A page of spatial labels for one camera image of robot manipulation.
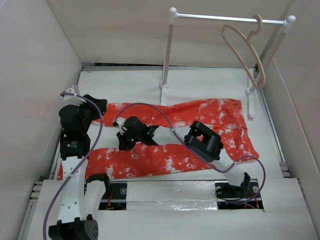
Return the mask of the orange white tie-dye trousers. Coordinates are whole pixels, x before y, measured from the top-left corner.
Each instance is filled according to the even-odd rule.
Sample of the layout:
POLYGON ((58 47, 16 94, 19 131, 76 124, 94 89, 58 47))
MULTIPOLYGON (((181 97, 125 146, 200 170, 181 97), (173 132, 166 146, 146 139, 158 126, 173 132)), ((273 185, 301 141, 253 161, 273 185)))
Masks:
POLYGON ((97 145, 91 152, 85 178, 107 174, 111 179, 153 177, 208 169, 208 165, 181 144, 190 125, 199 121, 220 135, 221 160, 252 162, 259 156, 248 134, 242 103, 232 98, 209 98, 174 105, 133 105, 128 102, 109 103, 103 118, 93 122, 89 136, 97 145), (119 150, 118 118, 135 116, 144 124, 168 130, 160 145, 137 143, 131 150, 119 150))

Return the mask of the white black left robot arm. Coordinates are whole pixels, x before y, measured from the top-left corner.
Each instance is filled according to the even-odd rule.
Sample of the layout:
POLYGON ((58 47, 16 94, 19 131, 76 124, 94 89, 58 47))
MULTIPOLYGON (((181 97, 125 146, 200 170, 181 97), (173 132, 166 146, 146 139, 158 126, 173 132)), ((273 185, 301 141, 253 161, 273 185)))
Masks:
POLYGON ((60 158, 62 184, 45 213, 42 224, 43 239, 96 240, 99 226, 95 215, 102 198, 111 194, 106 173, 85 178, 89 156, 98 140, 91 142, 89 127, 94 120, 103 120, 107 100, 86 94, 61 93, 70 103, 59 111, 60 158))

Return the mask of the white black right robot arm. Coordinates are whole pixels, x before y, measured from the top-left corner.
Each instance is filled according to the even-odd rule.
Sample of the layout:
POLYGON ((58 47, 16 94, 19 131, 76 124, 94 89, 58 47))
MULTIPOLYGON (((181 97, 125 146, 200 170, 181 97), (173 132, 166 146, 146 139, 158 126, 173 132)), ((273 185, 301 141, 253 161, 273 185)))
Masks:
POLYGON ((185 127, 163 127, 146 125, 136 116, 125 119, 116 118, 113 122, 118 127, 116 134, 120 151, 129 151, 137 143, 146 146, 183 145, 206 164, 213 164, 216 171, 222 173, 232 193, 243 197, 249 192, 251 177, 230 158, 221 158, 224 148, 222 138, 200 121, 194 121, 185 127))

